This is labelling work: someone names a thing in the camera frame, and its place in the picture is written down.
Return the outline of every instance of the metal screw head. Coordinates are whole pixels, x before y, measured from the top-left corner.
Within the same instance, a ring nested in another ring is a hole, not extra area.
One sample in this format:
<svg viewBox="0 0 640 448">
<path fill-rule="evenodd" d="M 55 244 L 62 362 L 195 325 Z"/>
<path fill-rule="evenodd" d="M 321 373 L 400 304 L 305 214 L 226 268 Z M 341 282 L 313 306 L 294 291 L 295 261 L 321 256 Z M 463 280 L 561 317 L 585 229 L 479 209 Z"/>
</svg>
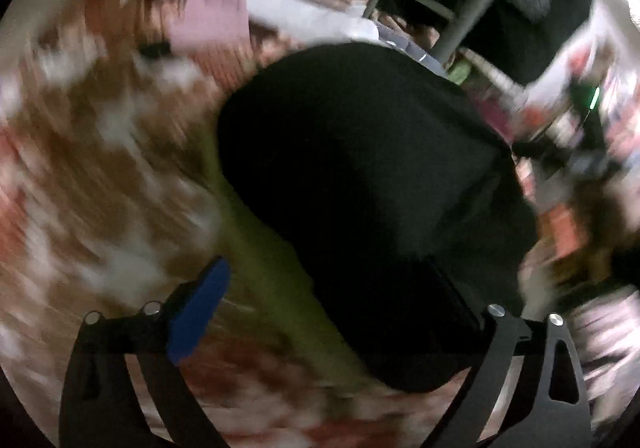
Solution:
<svg viewBox="0 0 640 448">
<path fill-rule="evenodd" d="M 564 318 L 562 318 L 559 314 L 556 314 L 556 313 L 551 313 L 549 315 L 549 321 L 553 325 L 556 325 L 558 327 L 560 327 L 562 324 L 564 324 Z"/>
<path fill-rule="evenodd" d="M 84 323 L 86 323 L 87 325 L 95 325 L 100 321 L 100 318 L 102 318 L 101 313 L 99 313 L 98 311 L 91 311 L 84 317 Z"/>
<path fill-rule="evenodd" d="M 154 314 L 158 314 L 162 309 L 162 304 L 160 302 L 149 302 L 145 303 L 145 306 L 142 308 L 142 312 L 147 316 L 153 316 Z"/>
<path fill-rule="evenodd" d="M 504 316 L 504 307 L 498 305 L 497 303 L 492 303 L 489 307 L 487 307 L 489 314 L 495 316 L 497 318 L 502 318 Z"/>
</svg>

